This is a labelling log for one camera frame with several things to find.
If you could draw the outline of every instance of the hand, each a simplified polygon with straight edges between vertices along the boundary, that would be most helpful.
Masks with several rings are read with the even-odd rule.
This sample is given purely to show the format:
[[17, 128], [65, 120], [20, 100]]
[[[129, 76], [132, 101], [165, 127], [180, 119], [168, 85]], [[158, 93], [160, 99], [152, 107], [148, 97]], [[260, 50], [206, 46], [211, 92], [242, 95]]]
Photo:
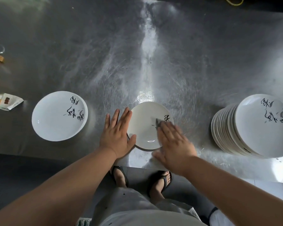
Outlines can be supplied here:
[[100, 148], [110, 148], [115, 152], [117, 158], [127, 154], [136, 143], [136, 135], [133, 135], [127, 141], [127, 130], [131, 117], [132, 111], [129, 111], [128, 107], [124, 110], [118, 122], [119, 109], [115, 110], [111, 121], [110, 115], [107, 114], [104, 130], [100, 138]]
[[171, 122], [162, 122], [157, 129], [157, 135], [162, 150], [155, 151], [152, 155], [169, 171], [184, 176], [189, 159], [197, 157], [194, 145]]

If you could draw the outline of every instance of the left hand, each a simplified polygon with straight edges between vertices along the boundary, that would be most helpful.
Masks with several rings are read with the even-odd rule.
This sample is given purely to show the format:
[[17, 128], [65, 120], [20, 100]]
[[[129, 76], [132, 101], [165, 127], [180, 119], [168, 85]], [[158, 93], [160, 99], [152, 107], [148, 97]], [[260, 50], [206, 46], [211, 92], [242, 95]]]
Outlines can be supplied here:
[[115, 110], [111, 121], [110, 115], [106, 115], [104, 130], [100, 138], [100, 148], [110, 148], [115, 152], [117, 158], [121, 158], [135, 145], [136, 135], [127, 141], [127, 130], [132, 111], [127, 107], [119, 121], [117, 121], [118, 117], [119, 109]]

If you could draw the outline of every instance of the metal table surface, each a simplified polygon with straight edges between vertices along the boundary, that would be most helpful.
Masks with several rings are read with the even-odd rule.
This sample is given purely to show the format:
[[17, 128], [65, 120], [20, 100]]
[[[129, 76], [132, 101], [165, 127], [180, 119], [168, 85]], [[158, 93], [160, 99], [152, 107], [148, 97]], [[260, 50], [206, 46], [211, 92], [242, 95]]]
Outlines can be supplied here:
[[[0, 110], [0, 153], [75, 161], [99, 142], [107, 112], [145, 101], [167, 107], [199, 156], [240, 178], [283, 182], [283, 158], [224, 153], [213, 115], [266, 93], [283, 101], [283, 13], [190, 0], [0, 0], [0, 92], [22, 97]], [[88, 105], [74, 138], [49, 142], [31, 125], [45, 95], [72, 91]], [[132, 150], [119, 165], [162, 169]]]

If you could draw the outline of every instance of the foot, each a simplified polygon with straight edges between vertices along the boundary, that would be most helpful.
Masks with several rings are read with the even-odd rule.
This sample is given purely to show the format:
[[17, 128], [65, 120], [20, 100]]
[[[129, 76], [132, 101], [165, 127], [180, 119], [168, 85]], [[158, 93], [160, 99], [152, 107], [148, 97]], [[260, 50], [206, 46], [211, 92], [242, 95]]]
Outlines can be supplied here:
[[127, 187], [124, 174], [119, 169], [117, 169], [117, 168], [114, 169], [113, 176], [115, 178], [115, 182], [117, 184], [117, 187], [124, 187], [124, 188]]
[[[170, 184], [171, 176], [169, 171], [165, 171], [162, 175], [166, 175], [167, 180], [167, 186]], [[150, 199], [151, 202], [156, 204], [157, 202], [164, 199], [164, 197], [161, 194], [162, 189], [164, 188], [164, 179], [159, 179], [157, 182], [155, 182], [150, 190]]]

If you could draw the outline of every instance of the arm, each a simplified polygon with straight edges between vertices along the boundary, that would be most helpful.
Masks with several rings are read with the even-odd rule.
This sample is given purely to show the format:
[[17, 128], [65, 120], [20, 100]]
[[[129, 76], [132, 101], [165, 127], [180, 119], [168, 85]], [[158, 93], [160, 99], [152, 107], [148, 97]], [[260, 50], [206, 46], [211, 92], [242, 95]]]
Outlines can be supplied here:
[[0, 225], [75, 225], [99, 183], [117, 158], [134, 146], [127, 142], [132, 112], [125, 109], [119, 122], [116, 110], [106, 115], [100, 147], [0, 210]]
[[283, 201], [197, 157], [179, 127], [158, 128], [163, 152], [156, 157], [166, 168], [188, 179], [236, 226], [283, 225]]

